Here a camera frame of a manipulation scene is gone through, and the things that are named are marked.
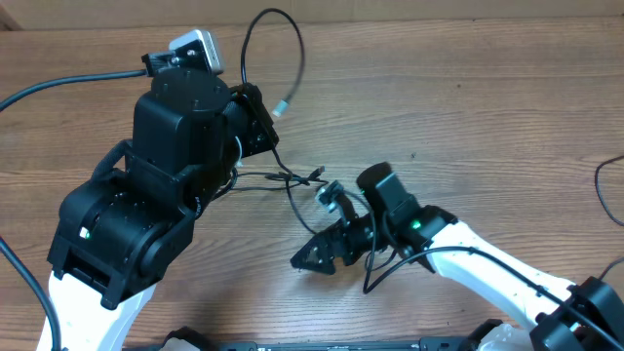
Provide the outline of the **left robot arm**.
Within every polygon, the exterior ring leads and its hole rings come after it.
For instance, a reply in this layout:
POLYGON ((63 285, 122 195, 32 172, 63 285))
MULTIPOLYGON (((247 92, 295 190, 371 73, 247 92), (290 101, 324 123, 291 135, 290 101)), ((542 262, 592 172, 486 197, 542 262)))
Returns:
POLYGON ((59 207, 48 254, 55 313, 39 348, 120 349, 234 169, 278 140, 257 86, 193 68, 155 75, 132 136, 59 207))

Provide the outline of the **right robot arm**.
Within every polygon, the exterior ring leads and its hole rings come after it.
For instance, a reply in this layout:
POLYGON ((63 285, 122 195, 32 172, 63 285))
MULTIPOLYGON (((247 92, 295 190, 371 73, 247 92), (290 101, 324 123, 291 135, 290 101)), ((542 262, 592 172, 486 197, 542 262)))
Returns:
POLYGON ((623 301, 603 278, 581 284, 533 268, 480 237, 466 222, 436 206, 421 206, 386 163, 365 169, 359 194, 335 181, 316 199, 340 219, 316 233, 291 259, 295 269, 332 275, 334 261, 352 265, 364 257, 372 272, 374 255, 391 249, 400 261, 376 279, 371 293, 399 268, 418 263, 478 294, 520 327, 529 350, 620 350, 623 301))

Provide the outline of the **cardboard back panel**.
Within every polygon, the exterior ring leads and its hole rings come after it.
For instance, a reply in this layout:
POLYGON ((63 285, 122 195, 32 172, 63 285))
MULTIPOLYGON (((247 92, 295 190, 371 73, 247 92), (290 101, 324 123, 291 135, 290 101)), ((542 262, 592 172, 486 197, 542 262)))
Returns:
POLYGON ((608 17, 623 0, 1 0, 3 30, 246 24, 265 8, 303 23, 608 17))

